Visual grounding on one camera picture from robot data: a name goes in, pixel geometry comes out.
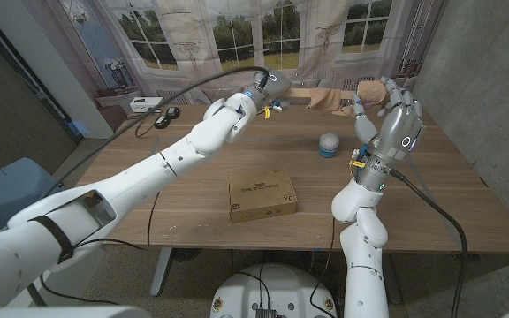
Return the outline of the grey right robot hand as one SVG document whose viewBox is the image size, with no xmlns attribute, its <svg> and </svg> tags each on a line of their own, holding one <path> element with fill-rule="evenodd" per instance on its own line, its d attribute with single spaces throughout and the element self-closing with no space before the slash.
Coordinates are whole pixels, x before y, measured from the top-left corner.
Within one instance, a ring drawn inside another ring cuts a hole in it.
<svg viewBox="0 0 509 318">
<path fill-rule="evenodd" d="M 368 104 L 381 107 L 377 113 L 384 119 L 380 132 L 366 116 Z M 353 95 L 353 111 L 359 140 L 388 166 L 402 161 L 422 135 L 421 103 L 391 78 L 362 81 Z"/>
</svg>

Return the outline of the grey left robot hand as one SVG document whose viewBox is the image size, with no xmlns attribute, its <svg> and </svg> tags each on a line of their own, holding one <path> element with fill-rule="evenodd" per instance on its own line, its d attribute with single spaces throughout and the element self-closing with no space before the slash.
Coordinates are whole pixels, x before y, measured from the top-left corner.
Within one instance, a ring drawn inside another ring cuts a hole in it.
<svg viewBox="0 0 509 318">
<path fill-rule="evenodd" d="M 263 96 L 262 106 L 269 106 L 271 110 L 276 111 L 287 110 L 290 103 L 283 97 L 283 94 L 290 88 L 291 81 L 278 70 L 269 68 L 268 73 L 269 77 L 264 88 L 260 88 L 264 73 L 256 72 L 254 74 L 254 87 Z"/>
</svg>

